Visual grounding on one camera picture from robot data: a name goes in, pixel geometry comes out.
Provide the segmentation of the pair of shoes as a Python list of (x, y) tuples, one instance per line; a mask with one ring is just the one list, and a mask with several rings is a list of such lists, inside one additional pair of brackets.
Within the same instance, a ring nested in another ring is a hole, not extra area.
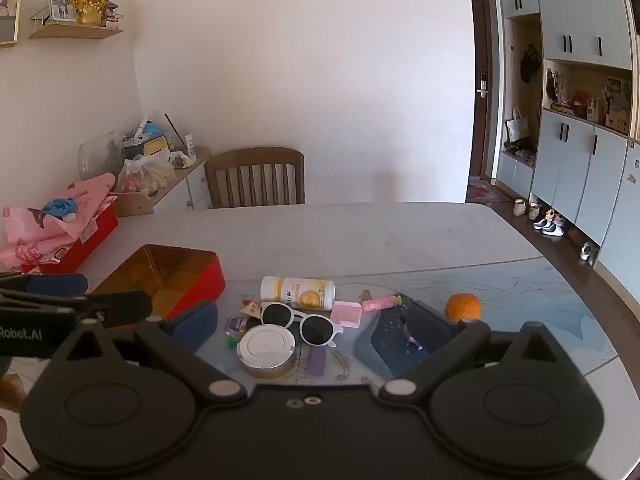
[(554, 209), (549, 209), (544, 218), (533, 224), (533, 228), (545, 236), (562, 237), (565, 232), (565, 218)]

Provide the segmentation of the glass bowl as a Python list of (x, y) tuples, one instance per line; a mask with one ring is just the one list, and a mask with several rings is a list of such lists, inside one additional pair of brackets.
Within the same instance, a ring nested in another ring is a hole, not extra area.
[(116, 131), (100, 134), (78, 150), (78, 172), (81, 180), (112, 174), (118, 177), (124, 166), (122, 137)]

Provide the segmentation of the pink square eraser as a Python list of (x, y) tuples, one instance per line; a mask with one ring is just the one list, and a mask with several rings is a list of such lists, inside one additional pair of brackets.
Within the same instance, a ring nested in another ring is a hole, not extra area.
[(336, 325), (354, 330), (360, 327), (361, 317), (362, 305), (350, 301), (335, 301), (330, 315)]

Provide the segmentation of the purple spiky toy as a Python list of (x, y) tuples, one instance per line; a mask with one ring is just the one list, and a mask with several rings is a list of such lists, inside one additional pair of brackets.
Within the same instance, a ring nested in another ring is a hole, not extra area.
[(412, 344), (416, 350), (422, 351), (424, 349), (422, 328), (419, 323), (410, 323), (409, 321), (405, 322), (404, 335), (408, 344)]

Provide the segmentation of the wooden sideboard cabinet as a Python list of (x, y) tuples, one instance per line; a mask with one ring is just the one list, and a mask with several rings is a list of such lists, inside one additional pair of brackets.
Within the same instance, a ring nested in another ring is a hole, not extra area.
[(209, 149), (198, 146), (195, 151), (198, 156), (196, 163), (190, 168), (177, 170), (175, 179), (152, 197), (139, 192), (116, 193), (117, 200), (113, 204), (116, 217), (181, 214), (213, 209), (205, 167)]

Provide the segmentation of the round white lid tin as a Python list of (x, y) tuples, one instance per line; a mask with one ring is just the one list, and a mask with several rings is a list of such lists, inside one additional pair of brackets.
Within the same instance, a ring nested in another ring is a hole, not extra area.
[(295, 338), (281, 326), (256, 326), (236, 345), (236, 355), (243, 370), (253, 377), (277, 378), (292, 370), (296, 362)]

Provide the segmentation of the pink tube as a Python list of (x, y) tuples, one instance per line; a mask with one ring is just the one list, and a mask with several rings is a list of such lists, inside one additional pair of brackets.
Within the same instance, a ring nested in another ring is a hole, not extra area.
[(386, 309), (400, 307), (402, 305), (401, 296), (388, 296), (383, 298), (371, 298), (363, 300), (361, 307), (363, 312), (376, 312)]

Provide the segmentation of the green yellow box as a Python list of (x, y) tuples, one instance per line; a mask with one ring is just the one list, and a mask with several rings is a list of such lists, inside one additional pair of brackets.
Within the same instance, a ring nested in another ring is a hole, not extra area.
[(136, 159), (142, 156), (155, 155), (168, 148), (166, 136), (153, 136), (144, 142), (128, 144), (122, 148), (124, 159)]

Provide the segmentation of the white sunglasses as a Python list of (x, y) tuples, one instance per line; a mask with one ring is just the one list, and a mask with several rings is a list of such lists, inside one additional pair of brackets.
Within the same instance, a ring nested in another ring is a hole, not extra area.
[(299, 337), (311, 347), (335, 348), (335, 338), (344, 334), (344, 328), (326, 316), (295, 310), (280, 302), (263, 302), (260, 305), (260, 320), (264, 325), (283, 328), (291, 328), (296, 324)]

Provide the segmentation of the white tote bag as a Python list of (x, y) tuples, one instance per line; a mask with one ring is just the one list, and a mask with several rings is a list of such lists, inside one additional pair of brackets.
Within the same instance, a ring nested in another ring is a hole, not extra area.
[(506, 142), (512, 144), (530, 136), (528, 119), (521, 113), (520, 108), (515, 105), (512, 108), (512, 118), (506, 121)]

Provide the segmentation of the orange fruit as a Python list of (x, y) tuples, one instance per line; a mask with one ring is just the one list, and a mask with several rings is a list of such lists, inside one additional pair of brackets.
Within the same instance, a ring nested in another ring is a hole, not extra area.
[(480, 298), (468, 292), (458, 292), (450, 296), (445, 307), (445, 315), (454, 322), (464, 318), (482, 318), (483, 305)]

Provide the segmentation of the blue label black pod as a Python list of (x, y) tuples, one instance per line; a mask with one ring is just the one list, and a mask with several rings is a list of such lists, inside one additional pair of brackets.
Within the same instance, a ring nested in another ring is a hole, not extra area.
[(249, 318), (243, 315), (227, 318), (226, 324), (224, 324), (224, 333), (229, 338), (236, 340), (241, 339), (247, 331), (249, 320)]

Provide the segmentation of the pink paper bag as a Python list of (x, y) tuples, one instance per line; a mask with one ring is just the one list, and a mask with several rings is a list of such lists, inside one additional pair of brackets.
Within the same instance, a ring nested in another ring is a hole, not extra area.
[(73, 182), (59, 192), (55, 198), (70, 197), (77, 204), (73, 221), (48, 216), (42, 208), (4, 207), (2, 220), (8, 244), (1, 249), (2, 266), (21, 270), (23, 264), (37, 264), (45, 255), (76, 242), (96, 213), (116, 200), (111, 193), (115, 182), (115, 177), (107, 172)]

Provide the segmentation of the blue cloth toy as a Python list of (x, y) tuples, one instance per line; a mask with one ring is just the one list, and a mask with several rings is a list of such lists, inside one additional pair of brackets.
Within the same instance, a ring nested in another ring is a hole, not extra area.
[(77, 204), (73, 198), (55, 198), (46, 203), (42, 212), (63, 221), (73, 221), (77, 214)]

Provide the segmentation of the white yellow bottle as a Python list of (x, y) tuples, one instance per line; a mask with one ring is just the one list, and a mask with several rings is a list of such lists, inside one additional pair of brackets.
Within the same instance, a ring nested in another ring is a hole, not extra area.
[(265, 276), (260, 283), (260, 300), (279, 301), (292, 308), (331, 311), (335, 297), (335, 284), (327, 280)]

